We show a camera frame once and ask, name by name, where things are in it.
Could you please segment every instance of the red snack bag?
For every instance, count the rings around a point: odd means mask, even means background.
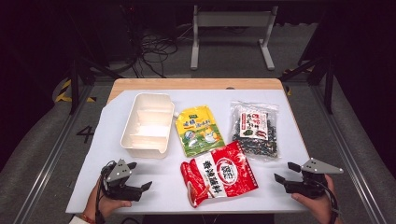
[[[192,207],[203,200],[234,197],[257,189],[256,179],[238,141],[216,148],[180,166]]]

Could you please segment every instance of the white table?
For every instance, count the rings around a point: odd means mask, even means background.
[[[257,82],[266,79],[234,79],[236,86],[251,81],[253,88]],[[230,86],[230,80],[220,84]],[[135,161],[137,166],[127,181],[128,186],[140,187],[152,181],[139,202],[133,202],[130,208],[121,208],[123,214],[218,214],[218,213],[283,213],[305,211],[306,208],[295,202],[282,185],[275,182],[274,173],[287,179],[301,181],[301,174],[288,169],[287,162],[304,164],[308,154],[300,135],[288,99],[282,86],[275,81],[276,88],[271,90],[134,90],[118,91],[118,96],[110,94],[111,100],[103,109],[99,124],[92,140],[90,151],[83,163],[74,192],[67,206],[66,213],[81,213],[88,195],[97,180],[100,171],[109,161],[125,159],[127,163]],[[277,143],[279,158],[276,161],[249,160],[259,188],[233,198],[217,198],[203,201],[197,208],[192,208],[188,201],[187,189],[180,172],[180,164],[189,161],[183,153],[175,125],[172,126],[168,144],[168,155],[165,159],[132,158],[126,149],[120,146],[122,132],[134,103],[134,97],[140,92],[160,92],[170,95],[175,104],[175,111],[184,108],[208,105],[226,143],[231,141],[231,101],[256,102],[279,105],[277,117]]]

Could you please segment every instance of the seaweed snack bag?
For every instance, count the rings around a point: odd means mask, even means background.
[[[205,199],[234,197],[259,187],[238,141],[184,161],[180,170],[192,207]]]
[[[253,159],[278,158],[276,143],[277,105],[232,102],[232,139]]]
[[[194,157],[225,145],[207,105],[183,110],[177,117],[176,127],[187,157]]]

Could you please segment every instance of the human hand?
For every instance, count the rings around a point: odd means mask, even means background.
[[[90,197],[88,198],[87,205],[84,210],[84,214],[91,220],[95,220],[95,213],[96,213],[96,195],[98,192],[98,188],[100,185],[100,179],[96,182],[96,185],[93,187]],[[121,201],[121,200],[113,200],[107,198],[103,192],[100,192],[99,196],[99,210],[102,213],[103,217],[109,217],[111,213],[116,210],[117,208],[121,207],[131,207],[132,203],[129,201]]]
[[[325,175],[328,188],[332,191],[332,194],[335,195],[334,183],[332,182],[332,178],[328,175]],[[321,224],[329,224],[332,218],[332,203],[330,202],[329,197],[325,194],[316,199],[310,199],[305,197],[299,193],[292,193],[291,198],[301,203],[305,207],[307,207],[312,216]],[[341,224],[341,219],[338,217],[335,220],[335,223]]]

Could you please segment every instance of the plastic food tray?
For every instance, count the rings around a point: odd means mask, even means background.
[[[166,157],[175,105],[168,94],[139,93],[125,125],[121,146],[133,157]]]

